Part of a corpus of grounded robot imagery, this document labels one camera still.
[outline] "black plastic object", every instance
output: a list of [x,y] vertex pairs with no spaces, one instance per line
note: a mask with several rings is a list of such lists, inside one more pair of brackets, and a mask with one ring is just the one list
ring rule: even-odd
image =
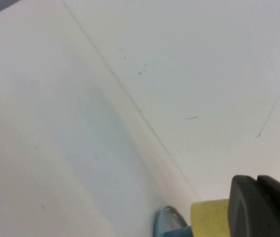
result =
[[231,237],[280,237],[280,182],[269,176],[235,176],[228,221]]

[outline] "white surface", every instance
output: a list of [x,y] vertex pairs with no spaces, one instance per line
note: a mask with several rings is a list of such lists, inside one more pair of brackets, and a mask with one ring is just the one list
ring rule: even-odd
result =
[[65,2],[201,199],[280,180],[280,1]]
[[62,2],[0,13],[0,236],[151,236],[192,200]]

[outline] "metal object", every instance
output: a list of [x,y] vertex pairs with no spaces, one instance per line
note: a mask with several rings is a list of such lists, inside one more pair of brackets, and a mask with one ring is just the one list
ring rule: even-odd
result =
[[174,207],[166,206],[156,217],[154,237],[192,237],[192,230]]

